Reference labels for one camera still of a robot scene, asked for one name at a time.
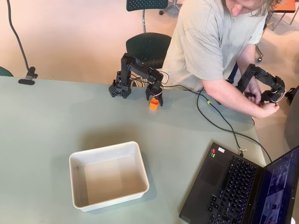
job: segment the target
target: orange table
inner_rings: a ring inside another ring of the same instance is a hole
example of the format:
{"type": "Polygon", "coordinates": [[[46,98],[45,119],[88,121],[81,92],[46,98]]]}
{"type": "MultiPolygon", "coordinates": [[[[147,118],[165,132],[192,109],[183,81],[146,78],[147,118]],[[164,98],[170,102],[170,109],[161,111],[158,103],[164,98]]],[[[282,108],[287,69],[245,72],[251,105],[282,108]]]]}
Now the orange table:
{"type": "Polygon", "coordinates": [[[283,19],[283,17],[285,16],[286,13],[295,13],[290,25],[293,23],[295,17],[296,17],[296,14],[299,10],[299,7],[298,9],[296,10],[296,5],[295,5],[295,2],[298,1],[298,0],[282,0],[282,2],[278,5],[276,5],[272,10],[271,10],[271,13],[284,13],[283,16],[280,18],[280,20],[278,21],[278,23],[276,24],[276,26],[273,28],[273,30],[275,30],[275,28],[277,27],[277,25],[280,23],[280,21],[283,19]]]}

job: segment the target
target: gray t-shirt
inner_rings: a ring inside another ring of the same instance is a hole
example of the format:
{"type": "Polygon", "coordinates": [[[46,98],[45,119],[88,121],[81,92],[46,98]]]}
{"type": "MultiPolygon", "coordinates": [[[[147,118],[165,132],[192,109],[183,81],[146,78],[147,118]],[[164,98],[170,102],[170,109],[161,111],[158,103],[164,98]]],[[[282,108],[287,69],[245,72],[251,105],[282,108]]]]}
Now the gray t-shirt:
{"type": "Polygon", "coordinates": [[[201,79],[227,79],[245,46],[260,41],[264,24],[265,16],[233,17],[225,0],[186,0],[163,65],[167,86],[199,90],[201,79]]]}

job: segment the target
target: laptop keyboard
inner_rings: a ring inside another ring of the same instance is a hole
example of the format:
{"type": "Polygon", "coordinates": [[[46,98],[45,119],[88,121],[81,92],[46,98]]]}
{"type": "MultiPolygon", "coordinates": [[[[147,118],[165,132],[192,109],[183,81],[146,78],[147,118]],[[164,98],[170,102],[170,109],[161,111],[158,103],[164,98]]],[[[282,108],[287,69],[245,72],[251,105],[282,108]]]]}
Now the laptop keyboard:
{"type": "Polygon", "coordinates": [[[207,207],[207,224],[240,224],[256,173],[256,166],[233,156],[218,195],[207,207]]]}

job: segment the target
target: curly hair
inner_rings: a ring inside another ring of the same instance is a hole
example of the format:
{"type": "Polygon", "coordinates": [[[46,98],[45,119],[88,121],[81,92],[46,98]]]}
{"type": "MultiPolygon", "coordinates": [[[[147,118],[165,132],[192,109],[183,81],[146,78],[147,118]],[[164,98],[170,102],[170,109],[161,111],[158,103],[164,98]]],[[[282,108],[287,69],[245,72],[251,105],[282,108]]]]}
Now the curly hair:
{"type": "Polygon", "coordinates": [[[253,16],[265,16],[267,13],[273,9],[277,4],[281,3],[282,0],[262,0],[262,7],[260,7],[253,16]]]}

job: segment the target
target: orange block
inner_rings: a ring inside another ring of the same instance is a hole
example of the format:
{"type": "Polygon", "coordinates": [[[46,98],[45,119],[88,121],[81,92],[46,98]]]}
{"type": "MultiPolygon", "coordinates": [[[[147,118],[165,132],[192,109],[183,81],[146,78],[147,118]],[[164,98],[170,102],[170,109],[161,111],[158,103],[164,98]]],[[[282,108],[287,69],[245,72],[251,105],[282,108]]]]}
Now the orange block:
{"type": "Polygon", "coordinates": [[[149,104],[149,108],[156,111],[158,109],[159,106],[159,100],[152,98],[149,104]]]}

